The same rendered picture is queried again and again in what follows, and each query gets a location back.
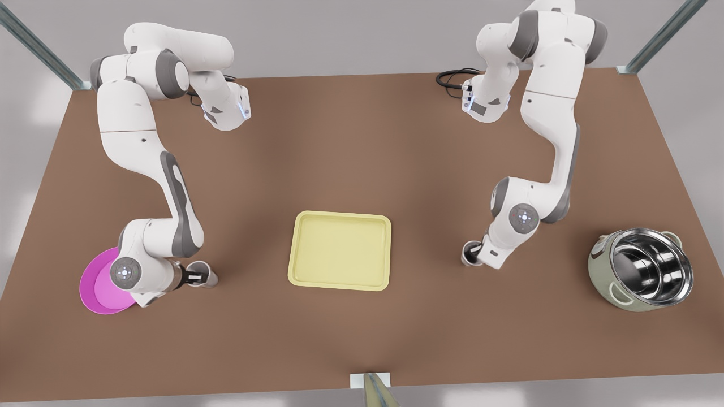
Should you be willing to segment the green pot with steel interior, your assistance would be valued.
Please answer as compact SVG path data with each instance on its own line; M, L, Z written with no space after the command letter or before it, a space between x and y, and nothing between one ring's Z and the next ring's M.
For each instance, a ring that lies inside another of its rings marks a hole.
M602 298L631 312L675 306L693 288L693 268L678 235L649 228L601 235L589 252L588 273Z

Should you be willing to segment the silver frame post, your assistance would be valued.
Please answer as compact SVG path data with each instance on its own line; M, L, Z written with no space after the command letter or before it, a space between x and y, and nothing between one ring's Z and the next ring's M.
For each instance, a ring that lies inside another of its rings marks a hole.
M350 389L364 390L365 407L401 407L390 387L390 373L350 374Z
M0 25L43 63L71 90L90 90L91 84L78 77L31 29L0 1Z
M638 75L662 48L685 26L709 0L685 0L643 48L624 66L617 66L619 75Z

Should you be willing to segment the pale yellow rectangular tray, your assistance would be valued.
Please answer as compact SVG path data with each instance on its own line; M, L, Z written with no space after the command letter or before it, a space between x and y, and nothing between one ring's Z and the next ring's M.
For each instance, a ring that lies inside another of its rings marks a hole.
M288 263L291 284L380 292L390 283L391 221L383 215L301 211Z

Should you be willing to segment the pink plate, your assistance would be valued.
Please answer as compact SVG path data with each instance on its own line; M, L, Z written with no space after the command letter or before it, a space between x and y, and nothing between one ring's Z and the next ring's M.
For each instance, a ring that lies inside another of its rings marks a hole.
M111 281L110 266L117 256L117 247L104 250L88 263L80 278L80 299L96 314L116 314L136 304L130 293L117 288Z

